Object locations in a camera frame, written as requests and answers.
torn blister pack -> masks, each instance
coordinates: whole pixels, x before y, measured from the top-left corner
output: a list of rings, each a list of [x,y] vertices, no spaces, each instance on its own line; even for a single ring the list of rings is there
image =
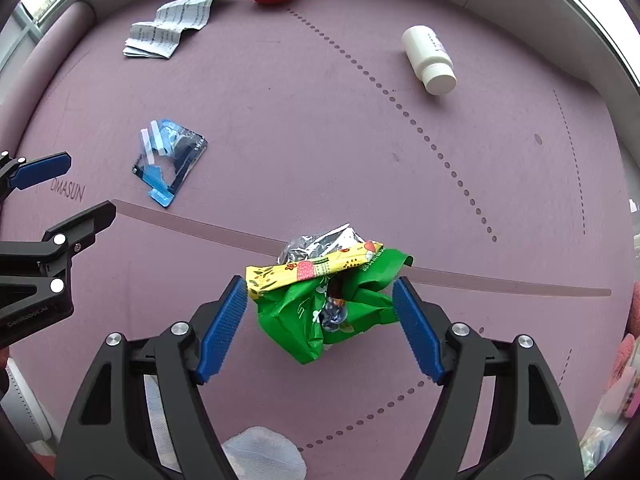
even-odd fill
[[[152,187],[149,196],[168,207],[191,168],[207,149],[207,140],[168,119],[151,121],[151,128],[140,130],[140,137],[142,153],[132,171]],[[173,179],[168,184],[170,174]]]

green plastic bag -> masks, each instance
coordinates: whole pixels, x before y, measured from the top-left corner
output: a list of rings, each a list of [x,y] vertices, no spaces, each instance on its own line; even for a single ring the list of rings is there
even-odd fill
[[[380,290],[391,284],[402,265],[412,263],[411,256],[383,248],[368,264],[339,272],[347,318],[338,332],[325,331],[319,319],[332,276],[319,276],[265,292],[255,300],[258,323],[298,362],[309,363],[320,357],[325,344],[339,343],[374,325],[397,321],[391,298]]]

pink mat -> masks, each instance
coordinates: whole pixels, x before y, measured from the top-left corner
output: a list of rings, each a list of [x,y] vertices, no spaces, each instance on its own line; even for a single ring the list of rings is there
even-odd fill
[[[67,188],[16,192],[2,211],[2,239],[27,240],[104,199],[161,210],[130,172],[140,128],[166,117],[209,141],[167,211],[179,218],[163,217],[171,228],[129,207],[74,260],[75,314],[12,348],[51,413],[66,417],[109,332],[155,335],[245,266],[274,261],[185,225],[288,240],[350,221],[417,267],[444,271],[425,271],[417,290],[452,320],[505,340],[529,333],[582,434],[633,285],[620,153],[593,88],[441,0],[296,0],[291,11],[223,0],[170,60],[126,59],[130,24],[165,1],[127,7],[71,53],[20,147],[30,158],[67,150]],[[459,83],[447,96],[427,95],[402,52],[402,32],[417,23],[454,60]],[[429,285],[433,276],[453,286]],[[511,280],[514,293],[484,292],[496,283],[484,278]],[[303,367],[261,331],[250,303],[202,395],[220,439],[248,426],[281,432],[304,450],[310,480],[393,479],[438,388],[397,324]],[[479,455],[489,406],[487,388],[465,465]]]

white tissue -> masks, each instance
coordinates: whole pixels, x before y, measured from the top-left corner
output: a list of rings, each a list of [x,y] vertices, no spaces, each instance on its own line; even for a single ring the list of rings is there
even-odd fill
[[[145,376],[145,393],[160,463],[180,471],[154,376]],[[306,476],[306,464],[298,448],[268,428],[249,428],[224,442],[222,449],[238,480],[304,480]]]
[[[306,464],[285,436],[255,426],[227,440],[222,449],[239,480],[304,480]]]

yellow snack package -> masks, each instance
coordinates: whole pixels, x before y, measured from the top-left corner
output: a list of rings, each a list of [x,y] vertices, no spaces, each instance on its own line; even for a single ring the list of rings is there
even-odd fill
[[[249,296],[257,300],[268,290],[362,266],[369,263],[381,248],[382,244],[368,240],[312,260],[271,267],[247,267],[245,278]]]

